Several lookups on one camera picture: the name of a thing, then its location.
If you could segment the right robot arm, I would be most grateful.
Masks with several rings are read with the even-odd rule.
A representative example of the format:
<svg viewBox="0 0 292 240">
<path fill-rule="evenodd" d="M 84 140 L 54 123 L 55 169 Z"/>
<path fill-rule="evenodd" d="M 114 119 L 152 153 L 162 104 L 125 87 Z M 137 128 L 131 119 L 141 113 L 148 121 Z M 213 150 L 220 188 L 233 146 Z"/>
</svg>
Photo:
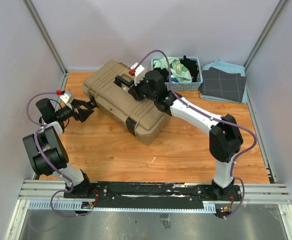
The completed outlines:
<svg viewBox="0 0 292 240">
<path fill-rule="evenodd" d="M 234 162 L 243 138 L 236 126 L 235 118 L 228 114 L 220 116 L 205 111 L 192 104 L 180 94 L 167 89 L 163 76 L 156 70 L 137 73 L 129 70 L 129 93 L 135 100 L 151 100 L 156 108 L 170 116 L 180 118 L 202 130 L 209 138 L 209 151 L 216 160 L 215 175 L 212 180 L 212 194 L 224 200 L 234 184 Z"/>
</svg>

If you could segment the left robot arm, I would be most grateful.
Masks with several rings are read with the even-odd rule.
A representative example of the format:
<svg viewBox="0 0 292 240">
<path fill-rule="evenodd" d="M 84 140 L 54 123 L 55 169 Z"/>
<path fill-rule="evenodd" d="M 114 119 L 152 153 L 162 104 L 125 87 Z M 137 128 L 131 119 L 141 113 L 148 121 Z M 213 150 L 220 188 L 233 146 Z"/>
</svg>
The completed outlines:
<svg viewBox="0 0 292 240">
<path fill-rule="evenodd" d="M 67 125 L 65 121 L 74 118 L 84 122 L 94 112 L 97 104 L 94 99 L 88 102 L 74 99 L 70 106 L 56 110 L 50 99 L 43 98 L 36 103 L 41 113 L 42 126 L 37 134 L 30 134 L 22 139 L 30 164 L 34 172 L 41 176 L 56 176 L 65 182 L 65 198 L 87 198 L 93 192 L 87 174 L 69 162 L 68 154 L 60 135 Z"/>
</svg>

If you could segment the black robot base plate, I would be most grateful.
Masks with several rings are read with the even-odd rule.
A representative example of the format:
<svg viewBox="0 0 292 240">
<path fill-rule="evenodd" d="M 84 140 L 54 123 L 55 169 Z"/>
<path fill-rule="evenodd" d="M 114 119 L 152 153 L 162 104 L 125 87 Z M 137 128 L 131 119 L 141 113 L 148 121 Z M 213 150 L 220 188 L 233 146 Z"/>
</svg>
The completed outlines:
<svg viewBox="0 0 292 240">
<path fill-rule="evenodd" d="M 202 209 L 204 201 L 240 201 L 242 192 L 238 185 L 222 191 L 212 184 L 98 181 L 76 186 L 63 196 L 83 200 L 98 197 L 97 206 L 101 208 L 189 210 Z"/>
</svg>

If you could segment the tan plastic tool box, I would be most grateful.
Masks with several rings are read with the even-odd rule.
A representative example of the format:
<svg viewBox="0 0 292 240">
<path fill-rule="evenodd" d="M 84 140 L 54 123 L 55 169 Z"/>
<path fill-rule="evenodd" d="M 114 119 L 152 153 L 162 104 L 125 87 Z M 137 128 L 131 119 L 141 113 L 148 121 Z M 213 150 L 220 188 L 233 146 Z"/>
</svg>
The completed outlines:
<svg viewBox="0 0 292 240">
<path fill-rule="evenodd" d="M 134 81 L 130 67 L 109 60 L 82 83 L 82 90 L 94 99 L 99 109 L 120 123 L 131 135 L 149 145 L 170 122 L 171 117 L 159 111 L 149 99 L 136 101 L 125 84 L 115 83 L 117 76 Z"/>
</svg>

